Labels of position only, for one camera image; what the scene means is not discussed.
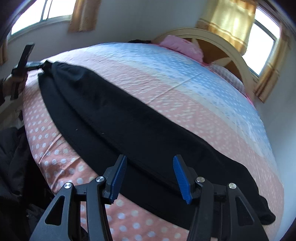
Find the person left hand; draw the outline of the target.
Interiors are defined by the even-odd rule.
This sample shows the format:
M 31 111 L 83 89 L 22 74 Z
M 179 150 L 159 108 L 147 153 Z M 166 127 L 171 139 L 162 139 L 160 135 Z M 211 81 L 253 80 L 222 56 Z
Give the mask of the person left hand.
M 28 74 L 24 74 L 23 76 L 13 76 L 13 75 L 9 75 L 4 81 L 3 81 L 3 96 L 9 96 L 11 95 L 14 90 L 14 85 L 15 84 L 19 84 L 18 87 L 18 93 L 22 93 L 25 85 L 26 85 L 26 81 L 28 78 Z

